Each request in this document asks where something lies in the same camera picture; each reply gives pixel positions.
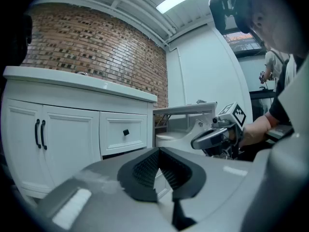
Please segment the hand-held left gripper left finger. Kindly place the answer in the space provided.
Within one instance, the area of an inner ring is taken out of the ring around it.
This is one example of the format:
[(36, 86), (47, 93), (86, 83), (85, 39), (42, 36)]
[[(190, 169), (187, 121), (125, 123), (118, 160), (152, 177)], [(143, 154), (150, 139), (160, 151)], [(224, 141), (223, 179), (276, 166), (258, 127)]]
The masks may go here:
[(132, 199), (141, 202), (156, 202), (155, 177), (159, 170), (159, 148), (146, 153), (121, 166), (117, 174), (124, 192)]

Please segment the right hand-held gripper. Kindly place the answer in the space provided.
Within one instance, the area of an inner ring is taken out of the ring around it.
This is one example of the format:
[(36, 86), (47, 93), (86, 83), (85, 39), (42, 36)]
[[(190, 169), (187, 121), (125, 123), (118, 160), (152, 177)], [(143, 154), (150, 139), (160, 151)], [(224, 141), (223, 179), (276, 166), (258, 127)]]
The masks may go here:
[(218, 115), (212, 119), (210, 129), (198, 134), (191, 140), (191, 147), (202, 150), (206, 156), (237, 159), (239, 143), (231, 144), (228, 129), (244, 128), (246, 115), (237, 102), (226, 105)]

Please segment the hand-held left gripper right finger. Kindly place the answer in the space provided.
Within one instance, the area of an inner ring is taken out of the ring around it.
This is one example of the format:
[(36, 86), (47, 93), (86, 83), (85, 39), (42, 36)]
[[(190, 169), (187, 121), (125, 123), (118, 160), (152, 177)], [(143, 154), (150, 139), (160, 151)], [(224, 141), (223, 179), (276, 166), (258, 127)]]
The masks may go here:
[(186, 229), (196, 224), (184, 214), (181, 200), (191, 199), (201, 191), (206, 182), (204, 169), (164, 147), (159, 150), (159, 168), (172, 189), (172, 225), (176, 229)]

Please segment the person's right hand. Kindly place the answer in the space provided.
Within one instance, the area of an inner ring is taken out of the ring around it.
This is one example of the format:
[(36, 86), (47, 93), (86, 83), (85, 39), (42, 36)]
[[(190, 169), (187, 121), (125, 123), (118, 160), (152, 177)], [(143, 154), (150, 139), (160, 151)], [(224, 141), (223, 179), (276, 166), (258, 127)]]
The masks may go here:
[(238, 130), (237, 128), (235, 129), (228, 129), (228, 134), (229, 134), (229, 141), (233, 145), (237, 145), (243, 137), (242, 130)]

